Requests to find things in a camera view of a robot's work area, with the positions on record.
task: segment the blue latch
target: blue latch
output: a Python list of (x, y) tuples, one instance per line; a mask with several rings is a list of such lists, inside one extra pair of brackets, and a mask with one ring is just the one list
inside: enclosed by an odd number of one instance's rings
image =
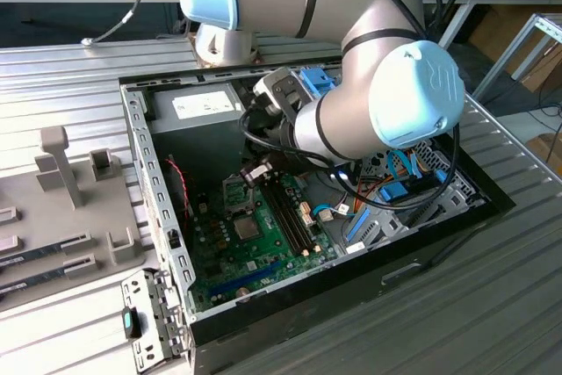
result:
[(330, 78), (322, 68), (302, 69), (300, 77), (313, 96), (323, 97), (335, 88), (334, 78)]

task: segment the power supply label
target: power supply label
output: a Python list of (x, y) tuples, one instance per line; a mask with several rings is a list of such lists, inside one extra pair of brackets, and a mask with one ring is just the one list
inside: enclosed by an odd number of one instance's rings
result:
[(225, 91), (206, 92), (172, 100), (178, 119), (191, 119), (209, 114), (233, 112), (234, 106)]

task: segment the white cable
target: white cable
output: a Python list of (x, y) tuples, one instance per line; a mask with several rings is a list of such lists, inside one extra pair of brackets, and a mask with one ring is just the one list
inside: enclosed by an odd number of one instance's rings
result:
[(137, 6), (139, 6), (140, 2), (141, 2), (141, 0), (135, 0), (134, 4), (133, 4), (133, 7), (129, 10), (129, 12), (127, 12), (125, 14), (125, 16), (116, 25), (114, 25), (107, 32), (104, 32), (102, 35), (100, 35), (99, 37), (96, 37), (95, 39), (83, 39), (81, 41), (82, 45), (85, 46), (85, 47), (91, 47), (91, 46), (95, 45), (96, 43), (98, 43), (99, 41), (105, 40), (107, 37), (112, 35), (121, 26), (125, 25), (129, 21), (129, 19), (131, 19), (131, 17), (134, 15), (134, 12), (137, 9)]

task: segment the cardboard box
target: cardboard box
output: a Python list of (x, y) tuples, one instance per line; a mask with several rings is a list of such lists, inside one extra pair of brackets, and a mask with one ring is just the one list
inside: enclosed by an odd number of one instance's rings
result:
[[(494, 4), (479, 26), (472, 32), (469, 41), (492, 61), (498, 61), (509, 43), (513, 41), (513, 38), (535, 12), (562, 13), (562, 5)], [(507, 72), (513, 73), (543, 36), (544, 32), (534, 31), (512, 56), (506, 67)], [(559, 57), (561, 53), (562, 45), (558, 44), (546, 57), (539, 58), (539, 62), (532, 68), (532, 72), (521, 80), (522, 84), (529, 91), (538, 92), (546, 77), (558, 64), (558, 60), (552, 58)], [(548, 78), (543, 93), (551, 92), (560, 84), (562, 84), (562, 65)]]
[[(525, 145), (537, 157), (546, 161), (546, 157), (551, 150), (552, 140), (554, 140), (554, 133), (544, 133), (528, 141)], [(556, 139), (551, 159), (547, 162), (547, 164), (558, 175), (562, 176), (562, 134), (560, 134)]]

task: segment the chip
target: chip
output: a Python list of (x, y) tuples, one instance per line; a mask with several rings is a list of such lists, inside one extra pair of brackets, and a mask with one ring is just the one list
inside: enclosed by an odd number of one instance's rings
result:
[(262, 237), (251, 215), (234, 220), (234, 230), (240, 237), (241, 242), (253, 241)]
[(214, 263), (213, 265), (205, 267), (205, 274), (208, 277), (218, 276), (219, 274), (222, 274), (222, 269), (220, 268), (220, 265)]

